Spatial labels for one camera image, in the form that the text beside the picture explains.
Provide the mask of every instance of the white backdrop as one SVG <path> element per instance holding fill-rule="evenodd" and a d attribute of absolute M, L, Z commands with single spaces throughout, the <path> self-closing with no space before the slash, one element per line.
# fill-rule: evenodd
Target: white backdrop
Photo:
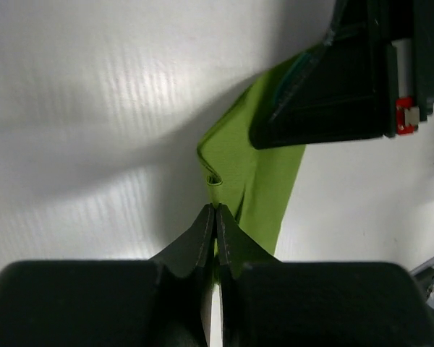
<path fill-rule="evenodd" d="M 175 239 L 208 201 L 200 136 L 318 42 L 333 3 L 0 0 L 0 269 Z M 412 137 L 309 146 L 276 255 L 432 257 L 434 116 Z"/>

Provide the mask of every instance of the white table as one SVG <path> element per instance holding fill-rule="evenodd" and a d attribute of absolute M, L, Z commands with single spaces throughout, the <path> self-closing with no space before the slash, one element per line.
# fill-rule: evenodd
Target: white table
<path fill-rule="evenodd" d="M 147 258 L 208 198 L 200 136 L 255 76 L 318 42 L 333 0 L 1 0 L 0 269 Z M 276 255 L 434 255 L 434 116 L 307 148 Z"/>

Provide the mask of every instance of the black plastic part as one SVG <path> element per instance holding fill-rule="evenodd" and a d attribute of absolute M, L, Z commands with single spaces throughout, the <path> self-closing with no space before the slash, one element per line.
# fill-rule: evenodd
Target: black plastic part
<path fill-rule="evenodd" d="M 434 346 L 434 316 L 387 263 L 282 263 L 216 212 L 224 346 Z"/>
<path fill-rule="evenodd" d="M 224 205 L 151 260 L 7 267 L 0 346 L 208 346 L 214 268 L 225 347 L 434 346 L 434 312 L 405 270 L 279 262 Z"/>
<path fill-rule="evenodd" d="M 0 274 L 2 346 L 207 346 L 215 210 L 149 261 L 19 262 Z"/>
<path fill-rule="evenodd" d="M 254 265 L 237 288 L 250 335 L 242 346 L 434 346 L 434 318 L 396 265 Z"/>
<path fill-rule="evenodd" d="M 393 40 L 412 40 L 413 96 L 420 121 L 434 104 L 434 0 L 339 0 L 325 40 L 257 118 L 257 149 L 366 140 L 397 133 Z"/>

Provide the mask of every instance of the green fabric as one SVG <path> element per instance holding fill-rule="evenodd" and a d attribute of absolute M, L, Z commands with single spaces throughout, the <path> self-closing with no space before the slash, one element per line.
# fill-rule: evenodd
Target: green fabric
<path fill-rule="evenodd" d="M 260 76 L 197 146 L 212 203 L 228 205 L 240 228 L 271 254 L 305 146 L 256 150 L 248 133 L 253 119 L 270 113 L 295 61 Z"/>

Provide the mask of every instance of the red clip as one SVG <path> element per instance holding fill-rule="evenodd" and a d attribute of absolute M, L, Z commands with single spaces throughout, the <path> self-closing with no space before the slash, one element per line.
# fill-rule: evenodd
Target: red clip
<path fill-rule="evenodd" d="M 405 125 L 405 109 L 409 110 L 414 106 L 413 98 L 400 98 L 396 101 L 397 107 L 397 134 L 413 134 L 417 127 L 415 125 Z"/>

